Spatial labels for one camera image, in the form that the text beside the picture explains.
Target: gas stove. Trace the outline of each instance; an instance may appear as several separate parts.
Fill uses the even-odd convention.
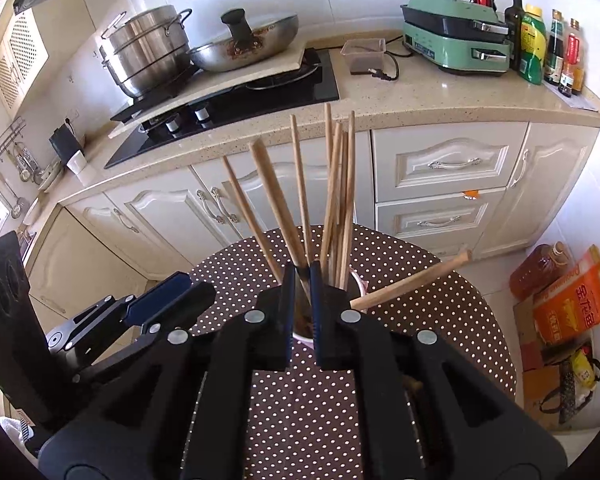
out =
[[[145,121],[105,168],[219,126],[339,98],[329,51],[308,48],[298,70],[251,81]]]

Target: floor tile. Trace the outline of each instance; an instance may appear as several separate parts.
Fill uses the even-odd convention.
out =
[[[516,298],[514,298],[507,289],[494,292],[493,294],[487,294],[484,296],[484,299],[491,307],[491,311],[493,312],[493,315],[500,326],[500,330],[504,335],[504,339],[507,342],[511,360],[516,368],[516,402],[522,407],[522,355],[520,353],[520,342],[518,340],[516,320],[513,316],[513,306],[517,303]]]
[[[509,276],[526,258],[525,251],[478,260],[458,270],[484,296],[509,288]]]

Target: power cord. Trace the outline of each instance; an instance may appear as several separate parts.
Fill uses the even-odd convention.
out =
[[[393,43],[394,41],[400,40],[402,36],[398,36],[397,38],[393,38],[386,42],[386,44]],[[387,54],[391,59],[394,60],[395,65],[395,76],[391,77],[387,73],[382,70],[378,70],[377,68],[370,68],[368,72],[372,75],[372,77],[377,77],[378,79],[382,79],[383,81],[396,81],[400,77],[400,66],[398,65],[398,60],[395,59],[397,57],[411,57],[413,56],[413,52],[409,50],[404,40],[402,40],[402,46],[408,52],[407,54],[398,54],[397,52],[390,52],[389,50],[385,50],[384,53]]]

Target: countertop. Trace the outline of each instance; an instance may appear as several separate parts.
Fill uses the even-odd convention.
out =
[[[418,124],[480,121],[533,121],[576,124],[600,128],[600,112],[569,108],[547,88],[525,82],[509,71],[503,76],[456,76],[439,70],[416,55],[399,59],[400,79],[386,82],[366,75],[351,75],[339,50],[331,50],[340,100],[331,103],[334,120],[348,125],[351,110],[356,113],[356,130],[393,128]],[[385,71],[394,72],[387,58]],[[600,100],[588,96],[600,109]],[[245,152],[249,143],[261,136],[268,146],[291,142],[289,114],[295,114],[301,139],[324,135],[324,105],[316,104],[285,110],[216,128],[172,142],[119,165],[104,170],[104,165],[128,136],[110,139],[114,123],[103,127],[103,135],[87,146],[88,167],[81,182],[68,170],[41,195],[40,216],[30,227],[37,232],[26,261],[42,243],[48,220],[60,206],[123,186],[131,182],[176,170],[188,164],[223,155]]]

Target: polka dot tablecloth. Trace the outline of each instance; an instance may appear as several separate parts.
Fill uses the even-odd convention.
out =
[[[321,226],[313,229],[316,251],[321,233]],[[267,237],[284,264],[289,255],[280,231],[269,231]],[[410,243],[355,226],[351,266],[369,282],[370,292],[438,261]],[[254,238],[209,257],[192,276],[213,283],[217,291],[216,303],[193,328],[195,335],[218,330],[229,318],[253,308],[261,290],[277,285]],[[516,376],[504,336],[480,293],[457,273],[367,313],[408,335],[436,330],[514,398]],[[363,477],[353,372],[321,371],[313,351],[302,343],[294,341],[285,372],[254,373],[248,430],[245,478]]]

